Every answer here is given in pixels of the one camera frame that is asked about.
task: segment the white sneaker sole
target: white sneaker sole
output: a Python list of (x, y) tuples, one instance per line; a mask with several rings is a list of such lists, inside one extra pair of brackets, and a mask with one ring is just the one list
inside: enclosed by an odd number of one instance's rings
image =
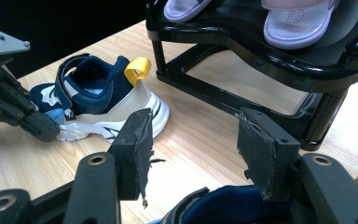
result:
[[(151, 108), (152, 110), (153, 137), (156, 137), (168, 121), (170, 108), (153, 92), (150, 92), (150, 99), (145, 108)], [(61, 131), (56, 138), (59, 141), (75, 141), (86, 138), (91, 133), (97, 133), (102, 135), (108, 142), (113, 143), (125, 122), (126, 120), (64, 124), (60, 125)]]

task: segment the bolt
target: bolt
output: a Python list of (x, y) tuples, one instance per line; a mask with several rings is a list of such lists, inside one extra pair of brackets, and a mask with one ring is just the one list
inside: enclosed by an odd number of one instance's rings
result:
[(31, 47), (30, 42), (28, 42), (28, 41), (24, 41), (24, 47), (26, 47), (26, 48), (30, 48), (30, 47)]

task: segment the dark background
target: dark background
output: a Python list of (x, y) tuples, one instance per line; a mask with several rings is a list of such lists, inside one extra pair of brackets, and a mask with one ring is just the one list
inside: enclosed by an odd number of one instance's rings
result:
[(7, 67), (16, 78), (28, 75), (144, 20), (145, 5), (146, 0), (0, 0), (0, 32), (31, 43)]

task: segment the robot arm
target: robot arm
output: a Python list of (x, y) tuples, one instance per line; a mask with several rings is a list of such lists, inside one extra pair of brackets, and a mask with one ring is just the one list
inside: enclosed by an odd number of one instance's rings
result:
[(26, 51), (30, 47), (29, 42), (0, 32), (0, 122), (20, 125), (39, 140), (50, 142), (60, 132), (60, 127), (36, 110), (29, 99), (29, 92), (5, 69), (5, 64), (12, 60), (11, 53)]

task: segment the screw hole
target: screw hole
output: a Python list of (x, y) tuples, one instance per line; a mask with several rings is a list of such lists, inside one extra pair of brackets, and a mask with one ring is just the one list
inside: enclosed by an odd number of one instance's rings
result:
[(16, 202), (16, 196), (12, 194), (4, 195), (0, 197), (0, 212), (8, 209), (13, 203)]
[(106, 157), (102, 155), (94, 156), (89, 158), (90, 165), (100, 165), (106, 161)]
[(333, 164), (329, 159), (323, 156), (314, 156), (312, 157), (312, 160), (323, 166), (330, 166)]

